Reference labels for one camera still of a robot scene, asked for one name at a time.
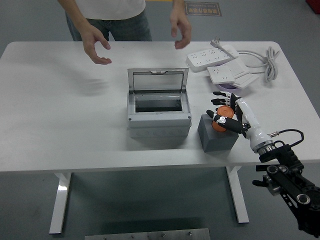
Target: orange ball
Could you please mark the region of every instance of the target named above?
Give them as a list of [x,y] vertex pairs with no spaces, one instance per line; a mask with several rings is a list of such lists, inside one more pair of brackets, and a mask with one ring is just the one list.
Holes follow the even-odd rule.
[[[234,111],[232,110],[232,108],[229,107],[229,106],[220,106],[218,108],[218,110],[216,111],[216,113],[221,115],[221,116],[230,118],[230,119],[232,119],[232,117],[235,114]],[[217,132],[225,132],[227,130],[222,126],[219,126],[218,123],[216,123],[215,121],[212,121],[211,125],[212,125],[212,128],[214,130],[216,130]]]

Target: table leg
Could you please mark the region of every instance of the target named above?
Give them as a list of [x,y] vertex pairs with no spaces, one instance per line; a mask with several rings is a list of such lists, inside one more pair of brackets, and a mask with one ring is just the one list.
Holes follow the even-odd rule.
[[62,226],[64,223],[65,210],[67,205],[69,184],[71,179],[71,172],[67,173],[55,173],[60,179],[58,190],[56,192],[56,198],[54,203],[54,209],[52,214],[51,226],[49,234],[60,234],[62,232]]
[[231,188],[233,204],[236,212],[236,217],[239,224],[249,223],[249,217],[246,209],[244,196],[242,194],[241,185],[238,177],[238,170],[241,166],[226,166],[226,172]]

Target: power strip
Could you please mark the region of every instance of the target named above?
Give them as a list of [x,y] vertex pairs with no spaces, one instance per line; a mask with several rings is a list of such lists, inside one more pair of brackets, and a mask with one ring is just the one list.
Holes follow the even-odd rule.
[[231,60],[220,66],[207,68],[213,84],[229,84],[238,89],[245,89],[259,76],[250,73],[240,58]]
[[206,70],[208,67],[222,65],[239,57],[239,53],[233,46],[224,45],[221,48],[223,49],[214,47],[188,54],[186,57],[187,66],[197,73]]

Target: white t-shirt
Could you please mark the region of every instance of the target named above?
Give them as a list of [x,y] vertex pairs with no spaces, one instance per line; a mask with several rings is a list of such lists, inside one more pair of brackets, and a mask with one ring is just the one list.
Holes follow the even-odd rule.
[[135,17],[146,7],[145,0],[75,0],[86,19],[123,20]]

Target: white table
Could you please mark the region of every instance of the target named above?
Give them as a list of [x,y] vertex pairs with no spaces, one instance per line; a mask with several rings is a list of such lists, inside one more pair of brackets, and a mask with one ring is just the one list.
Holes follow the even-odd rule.
[[[237,50],[265,54],[275,42],[222,42]],[[187,92],[192,126],[187,137],[130,138],[127,130],[128,68],[182,68],[187,54],[211,48],[191,42],[97,44],[112,64],[96,65],[81,42],[13,42],[0,59],[0,173],[55,173],[59,187],[50,233],[60,233],[71,173],[153,168],[227,167],[238,221],[249,222],[237,175],[238,166],[259,165],[249,141],[240,136],[231,150],[204,153],[197,132],[201,115],[214,110],[206,71],[189,71]],[[260,64],[241,56],[248,64]],[[320,119],[283,52],[278,77],[258,79],[237,94],[243,97],[267,133],[295,128],[305,140],[294,147],[303,163],[320,161]],[[291,144],[297,133],[279,140]]]

